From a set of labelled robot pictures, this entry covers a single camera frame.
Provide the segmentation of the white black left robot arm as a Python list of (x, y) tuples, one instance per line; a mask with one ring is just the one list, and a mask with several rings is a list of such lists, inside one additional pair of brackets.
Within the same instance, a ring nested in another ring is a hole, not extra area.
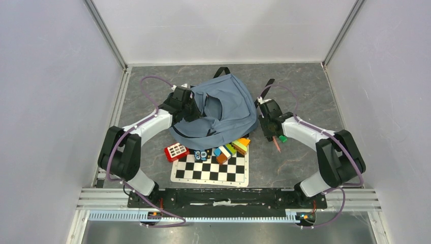
[(142, 203), (154, 207), (160, 200), (160, 194), (154, 190), (157, 184), (140, 168), (142, 146), (178, 122), (194, 121), (200, 116), (194, 92), (187, 87), (175, 87), (149, 116), (129, 126), (112, 126), (107, 130), (98, 166), (106, 171), (108, 180), (122, 181), (141, 194)]

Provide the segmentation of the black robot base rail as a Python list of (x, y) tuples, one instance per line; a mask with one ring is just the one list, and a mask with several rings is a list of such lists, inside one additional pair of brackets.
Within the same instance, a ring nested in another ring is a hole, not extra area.
[(298, 188), (156, 188), (147, 197), (134, 191), (127, 196), (128, 208), (144, 211), (140, 225), (150, 228), (195, 222), (301, 224), (328, 207), (323, 195), (307, 197)]

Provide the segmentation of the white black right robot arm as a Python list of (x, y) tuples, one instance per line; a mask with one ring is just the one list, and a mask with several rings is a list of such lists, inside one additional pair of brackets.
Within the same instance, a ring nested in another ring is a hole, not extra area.
[(358, 186), (363, 184), (366, 165), (349, 131), (325, 130), (291, 112), (282, 113), (273, 99), (258, 98), (256, 103), (261, 111), (258, 119), (267, 140), (291, 138), (317, 154), (318, 171), (295, 185), (293, 199), (297, 206), (307, 207), (320, 193), (350, 186), (355, 177), (359, 178)]

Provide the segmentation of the blue grey backpack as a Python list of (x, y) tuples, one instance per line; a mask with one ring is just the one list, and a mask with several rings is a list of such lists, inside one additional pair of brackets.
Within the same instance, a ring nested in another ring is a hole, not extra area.
[(248, 135), (258, 126), (257, 100), (227, 67), (213, 79), (191, 88), (199, 111), (194, 121), (181, 121), (169, 128), (181, 145), (204, 150), (228, 144)]

